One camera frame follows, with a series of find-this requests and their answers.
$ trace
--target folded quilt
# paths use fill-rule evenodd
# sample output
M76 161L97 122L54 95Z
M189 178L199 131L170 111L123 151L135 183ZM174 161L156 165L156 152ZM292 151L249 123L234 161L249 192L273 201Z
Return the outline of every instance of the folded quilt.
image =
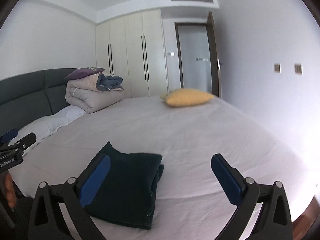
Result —
M126 154L108 142L92 159L108 155L111 167L91 204L84 209L93 217L133 228L151 229L156 188L164 166L158 154Z
M66 101L73 106L78 106L87 113L94 113L124 98L122 89L112 90L105 93L72 87L70 81L66 89Z
M119 76L105 76L102 73L97 73L81 79L70 80L67 86L96 92L105 92L123 90L121 86L122 81L123 79Z

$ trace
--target silver screw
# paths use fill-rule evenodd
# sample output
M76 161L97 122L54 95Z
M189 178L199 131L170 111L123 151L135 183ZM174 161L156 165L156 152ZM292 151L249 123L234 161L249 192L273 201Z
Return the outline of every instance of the silver screw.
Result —
M282 185L281 182L277 181L277 182L276 182L276 186L277 186L277 187L282 187L283 185Z
M250 178L250 177L247 177L245 179L245 181L248 183L248 184L253 184L254 183L254 179L253 178Z
M43 181L43 182L41 182L41 183L39 184L39 187L40 187L40 188L44 188L46 185L47 185L47 183L45 183L45 182Z
M67 180L67 182L69 183L69 184L74 184L75 182L76 182L76 178L69 178L68 180Z

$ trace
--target upholstered headboard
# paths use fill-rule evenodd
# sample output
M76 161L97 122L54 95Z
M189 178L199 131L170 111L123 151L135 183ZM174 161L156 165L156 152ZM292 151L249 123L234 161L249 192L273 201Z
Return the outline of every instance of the upholstered headboard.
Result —
M74 70L41 70L0 81L0 136L68 106L65 77Z

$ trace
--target bed sheet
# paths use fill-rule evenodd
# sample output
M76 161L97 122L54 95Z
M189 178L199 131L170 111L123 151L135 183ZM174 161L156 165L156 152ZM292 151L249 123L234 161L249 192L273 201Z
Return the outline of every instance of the bed sheet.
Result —
M294 221L315 195L313 174L278 138L228 103L170 108L159 98L124 99L60 128L10 170L20 190L34 196L41 181L49 185L77 177L110 141L125 153L163 156L151 230L126 228L93 218L108 240L212 240L236 207L228 202L210 160L221 153L244 177L272 185L283 182ZM63 213L74 238L70 217ZM257 205L242 239L257 218Z

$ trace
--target wall switch panel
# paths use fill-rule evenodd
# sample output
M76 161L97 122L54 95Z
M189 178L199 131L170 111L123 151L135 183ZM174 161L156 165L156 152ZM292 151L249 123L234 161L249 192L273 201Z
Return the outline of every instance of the wall switch panel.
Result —
M294 72L298 75L302 75L302 64L294 64Z
M280 64L275 64L275 72L281 73L281 65Z

